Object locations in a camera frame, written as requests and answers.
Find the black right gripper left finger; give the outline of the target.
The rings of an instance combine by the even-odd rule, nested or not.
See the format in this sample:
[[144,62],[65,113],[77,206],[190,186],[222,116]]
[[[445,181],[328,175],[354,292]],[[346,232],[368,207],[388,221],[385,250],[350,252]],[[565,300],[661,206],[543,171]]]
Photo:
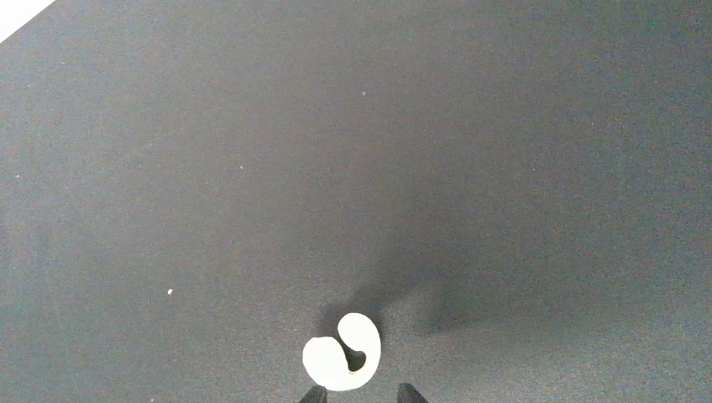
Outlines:
[[328,403],[327,389],[320,385],[312,386],[298,403]]

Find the white ear tip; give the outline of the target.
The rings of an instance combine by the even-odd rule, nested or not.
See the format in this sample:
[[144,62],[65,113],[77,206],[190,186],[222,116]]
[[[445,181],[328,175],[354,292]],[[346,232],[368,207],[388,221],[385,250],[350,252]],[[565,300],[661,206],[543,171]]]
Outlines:
[[311,379],[329,391],[359,389],[371,381],[380,366],[382,342],[379,330],[370,318],[357,312],[343,316],[337,330],[344,345],[364,353],[365,362],[360,369],[348,367],[342,344],[333,337],[307,341],[302,349],[302,363]]

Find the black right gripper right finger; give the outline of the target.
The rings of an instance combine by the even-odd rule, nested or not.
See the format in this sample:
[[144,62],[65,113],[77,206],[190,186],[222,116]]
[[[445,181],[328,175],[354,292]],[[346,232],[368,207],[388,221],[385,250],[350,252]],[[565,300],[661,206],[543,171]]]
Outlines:
[[397,388],[398,403],[429,403],[429,401],[410,383],[400,383]]

